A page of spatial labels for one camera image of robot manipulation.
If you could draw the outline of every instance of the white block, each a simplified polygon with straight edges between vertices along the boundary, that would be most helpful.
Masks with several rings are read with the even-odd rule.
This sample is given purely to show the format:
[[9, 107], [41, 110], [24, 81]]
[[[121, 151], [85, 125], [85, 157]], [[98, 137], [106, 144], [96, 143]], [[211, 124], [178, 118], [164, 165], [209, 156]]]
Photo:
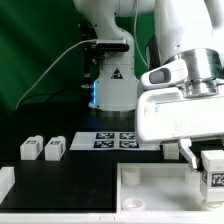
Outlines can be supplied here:
[[224, 171], [224, 151], [202, 151], [201, 158], [207, 172]]
[[122, 183], [127, 186], [137, 186], [141, 183], [141, 169], [139, 167], [122, 168]]
[[206, 202], [224, 201], [224, 151], [201, 152], [204, 171], [201, 173], [200, 190]]
[[179, 148], [177, 143], [163, 145], [164, 159], [179, 159]]
[[65, 153], [65, 150], [65, 138], [63, 136], [51, 138], [45, 146], [45, 160], [60, 161], [61, 157]]
[[0, 170], [0, 204], [15, 183], [14, 167], [3, 167]]
[[21, 160], [36, 160], [43, 150], [43, 141], [43, 137], [39, 135], [35, 137], [29, 137], [20, 146]]

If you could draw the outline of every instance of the black table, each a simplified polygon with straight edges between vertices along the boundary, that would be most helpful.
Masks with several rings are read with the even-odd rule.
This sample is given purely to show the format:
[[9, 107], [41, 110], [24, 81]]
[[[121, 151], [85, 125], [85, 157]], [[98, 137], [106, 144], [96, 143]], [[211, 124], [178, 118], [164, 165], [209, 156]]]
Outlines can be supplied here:
[[[77, 131], [133, 132], [134, 119], [91, 115], [72, 103], [27, 104], [0, 125], [0, 167], [15, 167], [16, 183], [0, 212], [116, 212], [116, 175], [120, 162], [161, 162], [161, 151], [70, 151]], [[21, 161], [20, 145], [30, 136], [65, 136], [67, 150], [59, 162]]]

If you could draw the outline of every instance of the small white cube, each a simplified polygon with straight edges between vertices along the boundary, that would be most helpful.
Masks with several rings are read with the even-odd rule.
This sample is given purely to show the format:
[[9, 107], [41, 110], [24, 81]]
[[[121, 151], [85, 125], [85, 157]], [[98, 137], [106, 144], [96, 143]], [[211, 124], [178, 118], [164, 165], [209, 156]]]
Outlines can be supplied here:
[[29, 137], [20, 146], [21, 160], [36, 160], [43, 150], [43, 141], [43, 137], [39, 135]]
[[51, 138], [51, 140], [45, 146], [45, 160], [60, 161], [61, 157], [65, 153], [65, 150], [66, 145], [65, 138], [63, 136]]
[[224, 151], [202, 151], [201, 158], [207, 172], [224, 171]]
[[224, 151], [203, 151], [201, 158], [204, 166], [201, 173], [201, 193], [207, 202], [224, 201]]

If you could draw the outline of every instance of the metal bracket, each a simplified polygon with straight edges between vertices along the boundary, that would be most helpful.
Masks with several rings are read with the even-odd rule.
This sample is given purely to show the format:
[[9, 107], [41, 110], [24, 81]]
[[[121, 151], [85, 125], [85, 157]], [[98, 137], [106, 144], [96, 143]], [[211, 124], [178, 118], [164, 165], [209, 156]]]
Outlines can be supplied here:
[[189, 167], [191, 169], [191, 172], [197, 172], [197, 158], [193, 154], [193, 152], [190, 150], [191, 139], [180, 139], [178, 141], [178, 147], [180, 150], [180, 153], [184, 156], [184, 158], [189, 162]]

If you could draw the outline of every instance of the green backdrop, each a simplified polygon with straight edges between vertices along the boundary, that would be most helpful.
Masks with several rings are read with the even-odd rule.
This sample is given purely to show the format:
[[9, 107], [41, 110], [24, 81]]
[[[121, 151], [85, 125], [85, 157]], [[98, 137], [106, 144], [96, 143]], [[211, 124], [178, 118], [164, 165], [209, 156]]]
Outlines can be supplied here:
[[[62, 52], [81, 40], [77, 25], [83, 19], [73, 0], [0, 0], [0, 120]], [[117, 23], [133, 34], [134, 18], [118, 18]], [[139, 17], [142, 52], [153, 33], [153, 15]], [[135, 70], [138, 78], [146, 71], [137, 51]], [[74, 50], [31, 94], [78, 85], [82, 75], [82, 56]], [[79, 93], [73, 100], [79, 100]]]

